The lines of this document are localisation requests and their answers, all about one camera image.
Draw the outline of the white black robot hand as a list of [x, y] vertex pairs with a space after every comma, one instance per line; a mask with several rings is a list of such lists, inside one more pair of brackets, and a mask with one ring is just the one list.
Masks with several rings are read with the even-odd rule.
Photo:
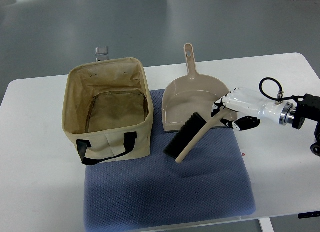
[[212, 106], [211, 117], [224, 109], [245, 115], [237, 120], [220, 120], [223, 125], [237, 131], [254, 129], [260, 125], [261, 120], [266, 119], [282, 126], [291, 124], [295, 111], [291, 102], [273, 101], [259, 92], [243, 87], [236, 88], [217, 100]]

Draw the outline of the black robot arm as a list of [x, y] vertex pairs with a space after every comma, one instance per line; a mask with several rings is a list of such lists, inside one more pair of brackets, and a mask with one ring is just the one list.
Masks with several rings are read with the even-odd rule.
[[[263, 90], [263, 83], [265, 81], [273, 81], [278, 85], [277, 97], [271, 97]], [[280, 105], [283, 102], [287, 102], [282, 112], [279, 115], [279, 123], [282, 125], [291, 124], [294, 129], [301, 129], [306, 119], [317, 122], [314, 131], [315, 143], [311, 145], [311, 152], [319, 156], [320, 155], [320, 98], [311, 94], [305, 94], [301, 96], [292, 95], [284, 97], [283, 87], [279, 81], [271, 77], [263, 78], [259, 83], [259, 91], [263, 96], [271, 101], [274, 101], [275, 105]], [[288, 100], [296, 102], [296, 106], [289, 103]]]

